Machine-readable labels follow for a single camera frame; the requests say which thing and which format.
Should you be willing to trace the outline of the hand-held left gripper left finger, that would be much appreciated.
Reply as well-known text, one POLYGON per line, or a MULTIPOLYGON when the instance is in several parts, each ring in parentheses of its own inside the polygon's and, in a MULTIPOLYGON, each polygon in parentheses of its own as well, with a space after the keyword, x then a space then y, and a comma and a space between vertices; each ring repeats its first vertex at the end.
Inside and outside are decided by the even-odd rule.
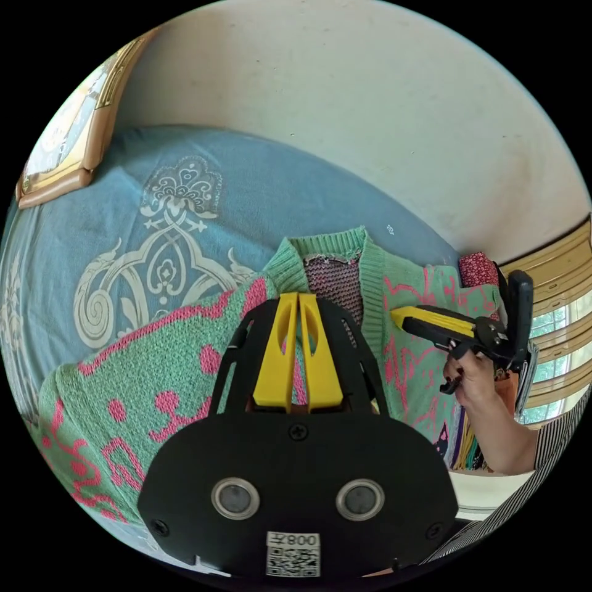
POLYGON ((273 314, 253 401, 258 409, 291 412, 295 363, 298 294, 281 294, 273 314))

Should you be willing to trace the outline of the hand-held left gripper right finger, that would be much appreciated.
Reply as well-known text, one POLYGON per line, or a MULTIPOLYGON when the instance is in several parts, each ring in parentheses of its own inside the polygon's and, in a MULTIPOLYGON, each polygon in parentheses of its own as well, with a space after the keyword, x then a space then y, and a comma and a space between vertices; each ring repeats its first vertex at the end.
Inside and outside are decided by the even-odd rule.
POLYGON ((299 294, 298 304, 308 412, 338 408, 342 405, 343 394, 317 298, 313 294, 299 294))

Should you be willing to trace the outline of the person's right hand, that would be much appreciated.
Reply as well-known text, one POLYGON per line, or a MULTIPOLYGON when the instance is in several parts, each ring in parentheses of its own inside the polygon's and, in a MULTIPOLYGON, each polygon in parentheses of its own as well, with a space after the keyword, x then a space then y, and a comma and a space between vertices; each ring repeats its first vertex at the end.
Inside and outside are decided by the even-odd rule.
POLYGON ((492 360, 481 353, 468 351, 458 360, 449 353, 443 376, 448 382, 458 382, 454 394, 469 412, 486 411, 496 400, 495 368, 492 360))

